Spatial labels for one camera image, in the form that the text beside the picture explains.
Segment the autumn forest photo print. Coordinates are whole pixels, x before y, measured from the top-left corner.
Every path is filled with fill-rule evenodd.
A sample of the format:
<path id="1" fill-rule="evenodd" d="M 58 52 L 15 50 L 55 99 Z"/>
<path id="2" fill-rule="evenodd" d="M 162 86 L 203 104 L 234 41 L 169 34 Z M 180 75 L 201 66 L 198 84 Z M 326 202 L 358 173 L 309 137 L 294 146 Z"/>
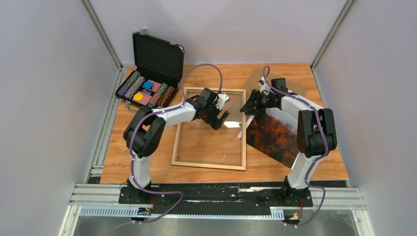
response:
<path id="1" fill-rule="evenodd" d="M 309 101 L 297 94 L 281 95 L 281 109 L 267 108 L 264 113 L 249 115 L 246 125 L 246 143 L 282 165 L 293 168 L 299 149 L 296 144 L 299 111 L 313 112 Z"/>

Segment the brown cardboard backing board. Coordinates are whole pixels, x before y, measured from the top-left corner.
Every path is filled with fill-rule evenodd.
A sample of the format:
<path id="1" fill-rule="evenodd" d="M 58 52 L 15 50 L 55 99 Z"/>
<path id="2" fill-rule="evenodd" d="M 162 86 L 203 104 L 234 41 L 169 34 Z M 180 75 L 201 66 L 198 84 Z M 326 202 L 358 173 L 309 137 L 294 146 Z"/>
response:
<path id="1" fill-rule="evenodd" d="M 252 71 L 246 84 L 243 86 L 243 89 L 246 90 L 246 98 L 250 97 L 253 89 L 260 90 L 262 85 L 260 85 L 259 81 L 261 80 L 262 76 L 263 76 L 263 69 L 261 67 L 257 67 Z M 286 79 L 286 87 L 289 90 L 302 96 L 305 96 L 307 92 L 307 87 L 301 84 L 298 84 L 296 82 L 293 82 L 289 79 Z"/>

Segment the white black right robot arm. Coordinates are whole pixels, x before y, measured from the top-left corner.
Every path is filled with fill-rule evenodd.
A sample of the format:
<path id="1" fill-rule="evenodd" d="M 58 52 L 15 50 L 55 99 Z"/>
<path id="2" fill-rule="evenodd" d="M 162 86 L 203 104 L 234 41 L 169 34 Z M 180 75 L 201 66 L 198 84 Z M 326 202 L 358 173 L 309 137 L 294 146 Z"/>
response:
<path id="1" fill-rule="evenodd" d="M 333 111 L 290 91 L 284 78 L 268 81 L 263 76 L 259 84 L 260 89 L 252 90 L 240 112 L 254 116 L 277 108 L 297 119 L 298 155 L 280 190 L 283 203 L 291 206 L 308 197 L 317 165 L 337 147 Z"/>

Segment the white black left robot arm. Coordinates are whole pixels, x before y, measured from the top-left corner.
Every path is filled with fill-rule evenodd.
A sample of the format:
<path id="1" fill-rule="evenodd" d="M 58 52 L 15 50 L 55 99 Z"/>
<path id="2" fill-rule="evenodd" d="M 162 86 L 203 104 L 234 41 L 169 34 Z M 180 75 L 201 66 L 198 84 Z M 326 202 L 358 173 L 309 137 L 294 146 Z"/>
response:
<path id="1" fill-rule="evenodd" d="M 150 157 L 157 150 L 164 130 L 196 119 L 218 130 L 229 116 L 229 112 L 222 110 L 229 100 L 229 95 L 205 88 L 199 95 L 186 98 L 174 106 L 139 109 L 123 134 L 131 155 L 127 184 L 137 202 L 147 202 L 154 193 L 148 188 L 151 183 Z"/>

